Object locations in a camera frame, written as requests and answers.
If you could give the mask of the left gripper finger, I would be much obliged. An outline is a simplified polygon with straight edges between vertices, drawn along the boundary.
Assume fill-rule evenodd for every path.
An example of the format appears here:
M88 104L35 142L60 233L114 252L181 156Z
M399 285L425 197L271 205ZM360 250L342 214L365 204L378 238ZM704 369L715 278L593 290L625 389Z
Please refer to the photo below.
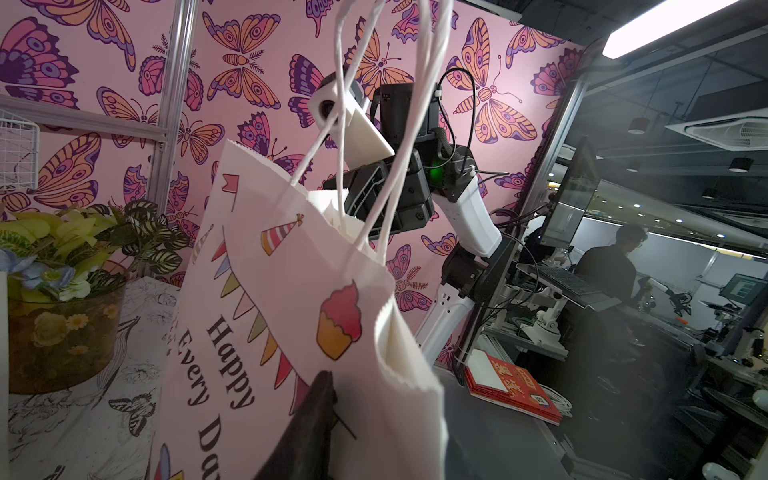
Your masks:
M335 401L332 373L319 372L255 479L328 479Z

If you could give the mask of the white paper bag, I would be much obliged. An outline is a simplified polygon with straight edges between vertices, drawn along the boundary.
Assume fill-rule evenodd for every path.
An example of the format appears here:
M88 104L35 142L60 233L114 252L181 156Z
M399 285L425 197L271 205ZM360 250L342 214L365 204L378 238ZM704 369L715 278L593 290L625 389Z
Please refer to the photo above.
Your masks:
M387 243L369 236L393 224L451 12L421 23L404 143L368 219L345 213L341 189L301 184L313 151L288 173L224 147L169 331L150 478L255 479L321 371L336 394L328 479L444 477L444 389L396 304ZM337 61L322 136L360 64Z

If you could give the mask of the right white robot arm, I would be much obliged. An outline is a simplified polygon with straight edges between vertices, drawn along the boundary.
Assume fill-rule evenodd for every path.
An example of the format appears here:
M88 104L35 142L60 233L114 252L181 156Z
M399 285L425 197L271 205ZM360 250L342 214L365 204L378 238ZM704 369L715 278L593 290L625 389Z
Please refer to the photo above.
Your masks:
M410 84L384 85L372 99L354 91L354 117L345 131L353 168L343 182L327 180L323 187L343 187L344 211L364 221L371 217L383 187L395 175L395 154L404 143ZM391 230L404 233L424 227L440 212L452 233L427 248L443 256L438 296L429 302L416 339L428 362L438 360L461 321L475 308L489 304L512 253L510 237L493 223L481 194L477 164L469 147L454 143L441 116L441 91L435 89L417 133L397 201Z

